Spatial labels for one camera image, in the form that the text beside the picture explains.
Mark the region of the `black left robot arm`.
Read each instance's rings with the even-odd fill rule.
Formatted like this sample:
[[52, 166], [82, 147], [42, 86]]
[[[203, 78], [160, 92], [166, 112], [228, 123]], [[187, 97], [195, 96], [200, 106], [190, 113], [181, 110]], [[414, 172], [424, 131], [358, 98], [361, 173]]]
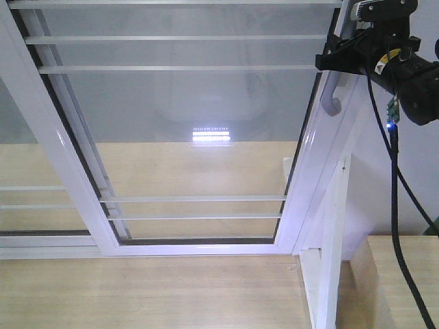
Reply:
[[425, 125], [438, 119], [438, 63], [417, 55], [421, 40], [410, 34], [412, 12], [376, 4], [360, 9], [357, 18], [371, 26], [352, 39], [330, 35], [329, 53], [316, 56], [316, 67], [368, 75], [399, 100], [409, 120]]

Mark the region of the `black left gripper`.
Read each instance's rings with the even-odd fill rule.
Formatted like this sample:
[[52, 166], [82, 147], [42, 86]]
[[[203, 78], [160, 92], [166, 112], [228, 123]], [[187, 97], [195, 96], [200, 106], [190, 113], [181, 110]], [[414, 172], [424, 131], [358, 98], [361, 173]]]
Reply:
[[[413, 10], [353, 10], [353, 20], [370, 23], [356, 29], [351, 38], [329, 34], [329, 54], [316, 55], [320, 71], [365, 74], [419, 74], [421, 58], [416, 55], [420, 39], [410, 35]], [[336, 53], [353, 43], [353, 51]]]

